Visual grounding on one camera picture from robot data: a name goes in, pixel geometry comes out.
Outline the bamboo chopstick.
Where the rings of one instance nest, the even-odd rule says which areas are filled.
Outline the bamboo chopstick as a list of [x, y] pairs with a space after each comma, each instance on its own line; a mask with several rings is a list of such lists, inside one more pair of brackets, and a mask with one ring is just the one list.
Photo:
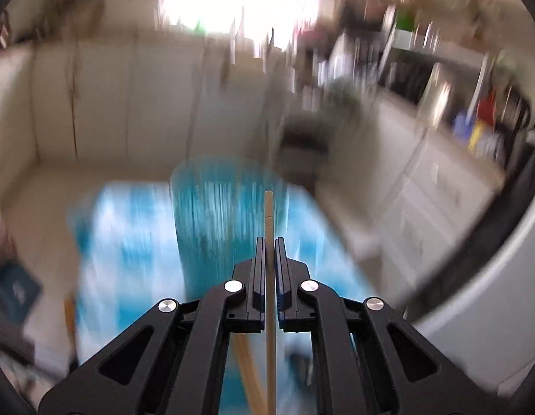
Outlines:
[[276, 295], [274, 271], [274, 204], [273, 192], [265, 192], [266, 240], [266, 406], [269, 415], [277, 413], [276, 404]]
[[266, 394], [255, 364], [249, 336], [235, 333], [232, 335], [232, 344], [251, 414], [266, 415], [268, 412]]

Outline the white lower kitchen cabinets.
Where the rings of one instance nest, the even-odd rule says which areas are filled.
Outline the white lower kitchen cabinets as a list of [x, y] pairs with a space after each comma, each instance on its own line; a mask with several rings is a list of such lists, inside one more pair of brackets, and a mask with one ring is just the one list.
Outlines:
[[396, 304], [460, 248], [504, 182], [447, 128], [383, 91], [334, 140], [317, 192], [361, 271]]

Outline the teal perforated plastic basket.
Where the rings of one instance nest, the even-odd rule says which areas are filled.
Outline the teal perforated plastic basket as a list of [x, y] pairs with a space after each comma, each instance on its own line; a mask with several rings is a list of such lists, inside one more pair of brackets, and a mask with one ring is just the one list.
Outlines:
[[286, 219], [289, 187], [271, 170], [236, 157], [199, 156], [171, 174], [178, 252], [187, 298], [201, 298], [254, 256], [264, 235], [265, 192], [273, 192], [274, 225]]

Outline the bamboo chopstick in pile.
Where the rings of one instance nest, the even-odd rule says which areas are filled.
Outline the bamboo chopstick in pile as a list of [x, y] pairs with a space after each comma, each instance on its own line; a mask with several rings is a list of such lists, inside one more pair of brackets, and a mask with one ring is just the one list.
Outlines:
[[251, 414], [266, 415], [268, 412], [266, 394], [255, 364], [249, 336], [235, 333], [232, 335], [232, 344]]

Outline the blue white checkered tablecloth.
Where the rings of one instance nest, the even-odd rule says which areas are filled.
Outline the blue white checkered tablecloth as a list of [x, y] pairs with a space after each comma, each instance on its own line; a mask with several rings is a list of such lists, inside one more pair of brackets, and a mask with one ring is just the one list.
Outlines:
[[[363, 301], [374, 289], [344, 250], [312, 197], [290, 185], [276, 206], [276, 234], [286, 254], [338, 295]], [[87, 362], [153, 304], [191, 300], [178, 252], [165, 183], [109, 182], [71, 208], [67, 220], [79, 252], [75, 342]]]

